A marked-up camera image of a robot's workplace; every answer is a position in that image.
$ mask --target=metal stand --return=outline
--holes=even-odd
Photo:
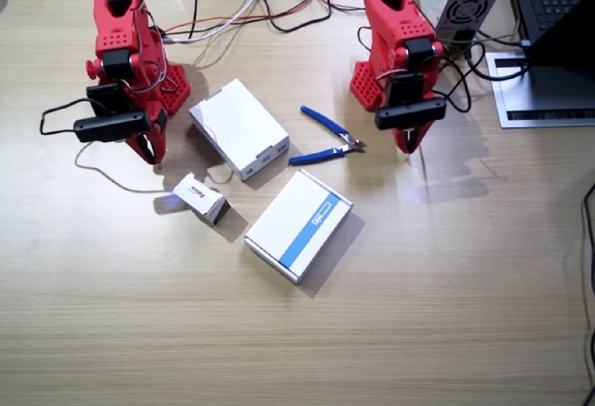
[[[517,72],[519,59],[522,52],[487,53],[490,76]],[[533,67],[492,88],[503,128],[595,125],[595,68]]]

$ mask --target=blue stripe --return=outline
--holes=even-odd
[[[289,248],[283,253],[279,263],[285,268],[289,268],[296,261],[298,256],[304,250],[304,247],[308,244],[311,238],[316,234],[318,228],[320,228],[326,221],[328,216],[333,212],[339,198],[335,194],[328,194],[326,200],[318,207],[314,212],[306,226],[299,232],[294,241],[289,245]]]

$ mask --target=wooden table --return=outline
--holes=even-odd
[[[192,0],[146,1],[162,27],[192,15]],[[199,14],[242,1],[201,0]],[[275,11],[298,2],[270,1]],[[93,144],[78,159],[87,170],[74,165],[75,137],[43,138],[38,124],[90,84],[92,5],[7,0],[0,13],[0,404],[582,402],[592,129],[501,130],[491,86],[472,78],[471,114],[449,111],[430,130],[424,168],[422,151],[405,158],[350,94],[365,17],[335,12],[288,35],[260,23],[208,48],[168,46],[193,93],[168,127],[163,164]],[[323,13],[311,5],[279,23]],[[485,30],[513,25],[499,0]],[[338,144],[302,104],[368,143],[367,154],[308,168],[355,206],[298,287],[243,244],[296,170],[284,157],[240,182],[187,113],[234,78],[289,132],[291,154]],[[447,72],[440,87],[454,80]],[[89,114],[72,108],[48,127]],[[188,171],[229,197],[218,228],[164,192]]]

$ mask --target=white box with blue stripe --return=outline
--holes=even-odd
[[[190,109],[198,129],[242,181],[289,150],[289,136],[237,79]]]
[[[300,170],[246,233],[245,243],[299,283],[352,207],[345,197]]]

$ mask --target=fan grille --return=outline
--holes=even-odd
[[[448,21],[456,25],[481,18],[489,7],[488,0],[456,0],[446,11]]]

